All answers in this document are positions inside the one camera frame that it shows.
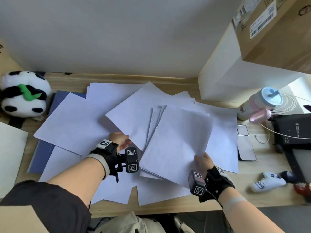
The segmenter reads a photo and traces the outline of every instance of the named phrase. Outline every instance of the person's right arm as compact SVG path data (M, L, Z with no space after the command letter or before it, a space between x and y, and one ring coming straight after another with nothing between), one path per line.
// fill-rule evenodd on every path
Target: person's right arm
M195 159L201 170L209 170L214 167L214 163L207 153L204 154L204 157L196 156ZM250 202L244 200L235 203L234 200L240 199L240 197L242 196L236 189L228 187L218 198L218 201L226 209L225 216L235 233L284 232Z

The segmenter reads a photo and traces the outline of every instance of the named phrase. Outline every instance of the panda plush toy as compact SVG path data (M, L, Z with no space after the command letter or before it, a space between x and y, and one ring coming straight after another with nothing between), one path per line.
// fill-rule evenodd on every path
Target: panda plush toy
M49 82L30 71L14 71L2 76L0 90L3 111L15 117L36 120L42 120L41 115L52 95Z

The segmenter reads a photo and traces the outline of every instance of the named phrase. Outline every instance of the beige pants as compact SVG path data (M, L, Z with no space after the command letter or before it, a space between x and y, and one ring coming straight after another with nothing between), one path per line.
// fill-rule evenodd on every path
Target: beige pants
M175 219L177 228L185 233L194 233L187 225ZM165 233L161 224L148 218L140 218L130 212L111 219L109 222L100 226L94 233Z

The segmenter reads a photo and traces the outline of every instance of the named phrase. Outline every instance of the desk surface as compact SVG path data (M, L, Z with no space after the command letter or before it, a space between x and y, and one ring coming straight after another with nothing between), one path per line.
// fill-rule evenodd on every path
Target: desk surface
M90 82L106 83L146 83L151 81L162 91L168 94L176 94L182 91L188 91L190 96L196 98L196 101L221 107L237 107L236 103L225 103L215 101L201 101L197 78L163 78L147 76L124 76L108 74L72 74L65 76L61 73L47 73L46 79L50 82L53 91L64 90L72 92L86 93L86 88ZM0 121L8 123L4 116ZM41 126L42 121L26 119L22 129L29 132L24 156L18 172L16 183L23 180L38 180L40 174L26 173L34 149L38 140L33 137L35 131ZM252 144L256 153L257 160L254 162L239 161L239 174L228 173L233 179L236 189L256 207L286 206L305 204L302 196L298 195L291 184L274 189L270 192L261 194L253 193L248 186L262 178L260 175L263 171L281 172L290 170L290 166L284 155L276 153L270 143L261 144L255 140L254 134L258 134L260 141L266 141L266 131L259 125L253 125L243 122L247 125L250 133ZM134 187L131 192L129 203L119 204L102 200L92 204L90 211L92 217L117 216L125 212L134 210L136 214L155 214L169 212L191 212L191 211L210 211L219 210L220 206L214 200L205 203L199 203L198 198L192 195L166 200L145 206L138 206L137 188Z

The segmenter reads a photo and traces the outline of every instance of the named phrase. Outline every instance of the blue folder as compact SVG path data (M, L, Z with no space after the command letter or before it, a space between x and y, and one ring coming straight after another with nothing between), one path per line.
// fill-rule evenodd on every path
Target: blue folder
M59 104L65 99L65 97L69 93L70 92L66 91L57 91L55 93L54 100L52 102L48 116L50 116L51 113L53 113L53 111L57 108L57 106L59 106ZM86 98L86 94L83 93L73 92L73 94ZM51 156L54 147L55 145L52 145L46 141L39 140L27 172L42 173L43 170L45 169L45 166Z

